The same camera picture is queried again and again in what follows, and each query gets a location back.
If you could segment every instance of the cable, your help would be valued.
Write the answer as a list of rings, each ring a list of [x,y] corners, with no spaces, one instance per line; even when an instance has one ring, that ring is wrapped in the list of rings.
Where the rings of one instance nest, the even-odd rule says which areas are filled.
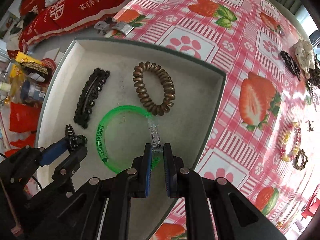
[[[35,180],[35,182],[38,184],[39,188],[42,190],[42,186],[40,185],[39,181],[35,178],[35,176],[31,176]]]
[[[0,153],[0,156],[2,156],[3,158],[7,158],[7,156],[5,156],[4,154]],[[38,184],[39,188],[42,190],[42,186],[40,185],[39,181],[35,178],[35,176],[31,176],[31,178],[34,179],[34,181]]]

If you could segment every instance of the black hair clip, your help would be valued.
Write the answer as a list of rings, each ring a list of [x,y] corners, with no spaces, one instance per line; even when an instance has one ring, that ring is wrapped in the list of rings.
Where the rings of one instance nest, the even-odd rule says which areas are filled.
[[[292,73],[292,75],[296,76],[298,80],[301,81],[301,77],[300,77],[301,72],[300,72],[298,63],[291,57],[291,55],[288,52],[284,50],[280,52],[280,55],[284,60],[284,64]]]
[[[89,115],[92,113],[94,101],[98,98],[98,93],[102,90],[102,86],[109,76],[108,70],[96,68],[82,89],[73,121],[84,129],[88,127]]]

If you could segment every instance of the white scrunchie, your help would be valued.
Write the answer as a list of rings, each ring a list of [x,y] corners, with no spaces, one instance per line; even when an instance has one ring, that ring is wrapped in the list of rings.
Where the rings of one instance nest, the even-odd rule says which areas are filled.
[[[295,49],[295,55],[298,63],[303,71],[307,73],[310,68],[315,69],[316,62],[314,60],[312,44],[309,41],[298,40],[293,47]]]

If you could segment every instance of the beaded bracelet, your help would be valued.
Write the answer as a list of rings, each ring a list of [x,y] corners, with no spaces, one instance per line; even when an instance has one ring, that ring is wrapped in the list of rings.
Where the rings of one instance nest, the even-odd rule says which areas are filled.
[[[295,143],[292,147],[289,154],[285,154],[286,152],[286,145],[290,138],[290,135],[294,133],[295,137]],[[281,146],[281,159],[285,162],[290,162],[294,159],[294,157],[297,155],[299,149],[300,149],[300,143],[301,143],[301,128],[299,127],[297,122],[293,122],[292,125],[289,125],[289,130],[284,133],[284,137],[281,140],[282,146]]]

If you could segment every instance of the yellow box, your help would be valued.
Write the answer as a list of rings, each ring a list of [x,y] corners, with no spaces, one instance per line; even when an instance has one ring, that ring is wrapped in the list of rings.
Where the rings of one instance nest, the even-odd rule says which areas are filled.
[[[42,62],[38,59],[35,59],[33,57],[30,57],[26,54],[23,54],[22,52],[18,52],[17,56],[16,56],[16,61],[19,63],[22,63],[24,61],[31,61],[31,62],[36,62],[42,65]],[[10,78],[14,78],[15,76],[20,75],[22,72],[20,70],[20,68],[18,68],[16,65],[12,66],[11,72],[10,72]]]

